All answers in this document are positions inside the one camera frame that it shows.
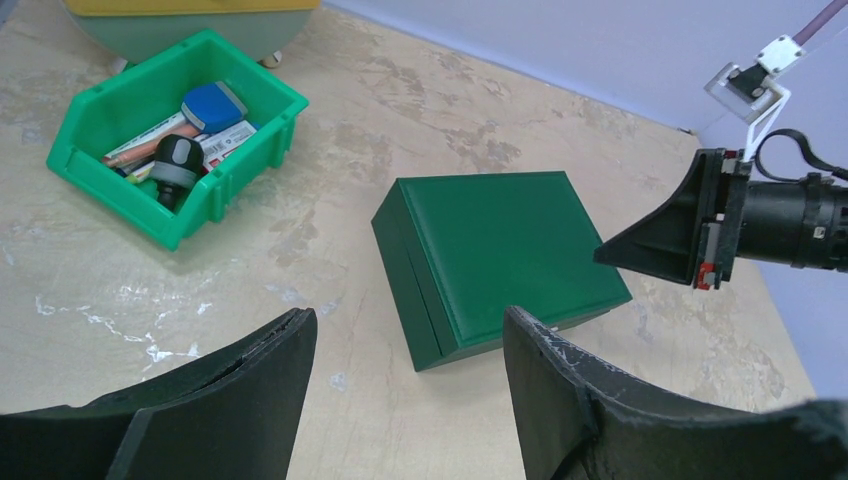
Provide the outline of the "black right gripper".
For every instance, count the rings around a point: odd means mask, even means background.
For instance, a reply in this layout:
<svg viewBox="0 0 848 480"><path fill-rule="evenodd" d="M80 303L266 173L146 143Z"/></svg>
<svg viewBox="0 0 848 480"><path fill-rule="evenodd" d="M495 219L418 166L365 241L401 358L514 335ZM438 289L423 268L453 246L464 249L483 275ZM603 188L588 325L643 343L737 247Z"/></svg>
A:
<svg viewBox="0 0 848 480"><path fill-rule="evenodd" d="M697 150L671 196L593 260L700 290L728 281L737 257L845 273L847 188L820 173L752 181L736 156Z"/></svg>

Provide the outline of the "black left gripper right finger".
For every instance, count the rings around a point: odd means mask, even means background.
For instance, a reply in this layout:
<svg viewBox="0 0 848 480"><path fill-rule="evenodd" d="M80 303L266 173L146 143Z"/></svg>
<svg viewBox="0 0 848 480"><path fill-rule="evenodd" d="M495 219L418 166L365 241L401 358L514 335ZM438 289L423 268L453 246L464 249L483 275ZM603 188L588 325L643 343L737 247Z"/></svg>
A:
<svg viewBox="0 0 848 480"><path fill-rule="evenodd" d="M503 352L529 479L843 479L847 404L765 413L635 377L506 309Z"/></svg>

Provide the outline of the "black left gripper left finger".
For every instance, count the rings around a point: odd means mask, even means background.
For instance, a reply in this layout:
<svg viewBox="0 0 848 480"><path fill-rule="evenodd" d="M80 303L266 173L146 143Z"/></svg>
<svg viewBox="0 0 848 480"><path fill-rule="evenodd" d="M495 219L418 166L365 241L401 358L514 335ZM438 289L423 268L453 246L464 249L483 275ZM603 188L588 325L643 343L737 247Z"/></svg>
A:
<svg viewBox="0 0 848 480"><path fill-rule="evenodd" d="M90 403L5 414L5 479L283 479L317 343L292 309L190 363Z"/></svg>

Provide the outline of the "green jewelry box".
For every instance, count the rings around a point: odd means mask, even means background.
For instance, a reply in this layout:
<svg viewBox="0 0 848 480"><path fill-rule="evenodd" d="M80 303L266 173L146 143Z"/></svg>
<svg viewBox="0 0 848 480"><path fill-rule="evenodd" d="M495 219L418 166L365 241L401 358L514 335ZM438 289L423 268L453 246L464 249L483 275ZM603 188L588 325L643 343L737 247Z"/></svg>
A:
<svg viewBox="0 0 848 480"><path fill-rule="evenodd" d="M562 171L400 178L372 228L419 372L500 348L510 306L565 330L632 298Z"/></svg>

